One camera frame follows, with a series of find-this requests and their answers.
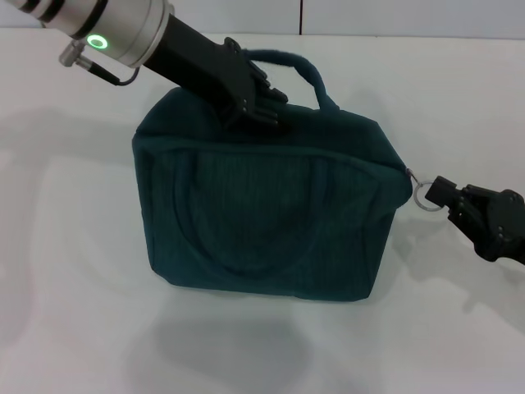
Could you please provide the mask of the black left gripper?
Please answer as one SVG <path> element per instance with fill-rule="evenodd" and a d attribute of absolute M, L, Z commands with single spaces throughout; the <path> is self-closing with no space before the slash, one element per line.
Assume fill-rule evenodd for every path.
<path fill-rule="evenodd" d="M 278 57 L 246 57 L 236 41 L 217 44 L 175 16 L 144 66 L 209 103 L 230 126 L 277 127 L 277 109 L 288 98 L 270 83 L 258 62 L 279 65 Z"/>

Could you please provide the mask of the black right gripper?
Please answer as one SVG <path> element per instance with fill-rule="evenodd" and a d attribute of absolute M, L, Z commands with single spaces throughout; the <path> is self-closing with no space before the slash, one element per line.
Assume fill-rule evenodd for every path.
<path fill-rule="evenodd" d="M 473 185 L 458 189 L 438 176 L 425 199 L 449 209 L 448 219 L 473 243 L 479 257 L 489 262 L 499 258 L 524 262 L 524 198 L 517 192 Z"/>

